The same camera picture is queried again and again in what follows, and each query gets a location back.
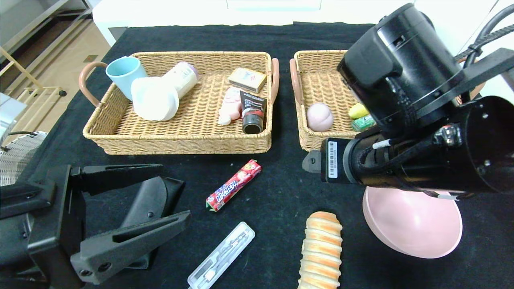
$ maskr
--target white bottle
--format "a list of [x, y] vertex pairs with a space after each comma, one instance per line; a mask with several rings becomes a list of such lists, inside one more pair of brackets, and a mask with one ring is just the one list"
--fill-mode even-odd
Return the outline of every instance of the white bottle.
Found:
[[175, 86], [178, 98], [181, 99], [198, 82], [198, 71], [193, 67], [193, 65], [181, 61], [162, 78]]

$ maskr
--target basket handle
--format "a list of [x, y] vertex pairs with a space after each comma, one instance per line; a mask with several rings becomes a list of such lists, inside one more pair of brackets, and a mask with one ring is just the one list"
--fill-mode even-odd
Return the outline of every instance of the basket handle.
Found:
[[271, 81], [271, 104], [273, 104], [275, 103], [275, 100], [277, 99], [277, 95], [279, 93], [279, 60], [277, 58], [273, 58], [271, 60], [271, 66], [273, 69], [273, 79]]
[[84, 96], [95, 106], [95, 107], [98, 107], [100, 105], [100, 101], [94, 97], [91, 92], [87, 89], [86, 87], [86, 78], [87, 76], [89, 75], [89, 73], [91, 72], [91, 70], [93, 70], [93, 68], [97, 67], [97, 66], [102, 66], [102, 67], [107, 67], [107, 64], [103, 63], [103, 62], [100, 62], [100, 61], [93, 61], [89, 64], [87, 64], [83, 69], [82, 71], [80, 72], [79, 74], [79, 88], [80, 88], [80, 91], [82, 91], [82, 93], [84, 94]]
[[298, 76], [298, 71], [296, 70], [296, 60], [289, 60], [289, 68], [291, 70], [291, 82], [292, 89], [295, 92], [295, 100], [298, 105], [303, 104], [303, 89], [302, 83], [300, 82], [300, 78]]

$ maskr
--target table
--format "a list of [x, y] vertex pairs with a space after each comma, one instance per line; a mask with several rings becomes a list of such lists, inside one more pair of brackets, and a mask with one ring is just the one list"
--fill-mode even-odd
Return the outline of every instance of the table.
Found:
[[[277, 57], [281, 77], [273, 145], [259, 155], [106, 155], [82, 136], [93, 106], [77, 93], [24, 177], [42, 177], [47, 168], [61, 164], [163, 164], [166, 176], [186, 182], [175, 212], [192, 212], [190, 226], [158, 249], [151, 270], [124, 270], [87, 288], [187, 288], [187, 276], [241, 221], [256, 237], [212, 288], [295, 288], [305, 220], [317, 210], [335, 213], [343, 225], [341, 288], [514, 287], [514, 196], [484, 194], [459, 202], [464, 221], [460, 245], [443, 258], [425, 260], [400, 254], [373, 235], [362, 214], [363, 186], [322, 183], [318, 175], [302, 170], [306, 152], [298, 141], [288, 61], [298, 50], [348, 49], [369, 28], [341, 23], [129, 28], [104, 62], [138, 51], [172, 50], [253, 50]], [[97, 96], [110, 83], [102, 70], [87, 82]], [[262, 173], [220, 212], [208, 211], [207, 195], [250, 158], [259, 161]], [[86, 196], [87, 235], [118, 227], [136, 189]]]

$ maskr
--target spiral bread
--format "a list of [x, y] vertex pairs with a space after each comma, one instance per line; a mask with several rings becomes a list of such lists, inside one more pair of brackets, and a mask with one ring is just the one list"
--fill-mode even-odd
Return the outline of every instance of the spiral bread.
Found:
[[335, 289], [341, 265], [341, 230], [336, 215], [315, 212], [307, 219], [298, 289]]

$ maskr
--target text on candy wrapper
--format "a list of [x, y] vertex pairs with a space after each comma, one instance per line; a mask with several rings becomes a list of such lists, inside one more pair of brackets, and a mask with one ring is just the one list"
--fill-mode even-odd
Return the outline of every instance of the text on candy wrapper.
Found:
[[220, 202], [221, 200], [223, 200], [226, 196], [228, 196], [228, 194], [230, 194], [235, 188], [237, 187], [237, 182], [235, 180], [233, 180], [230, 184], [228, 184], [227, 186], [225, 187], [221, 187], [220, 190], [221, 192], [216, 195], [216, 201], [217, 202]]

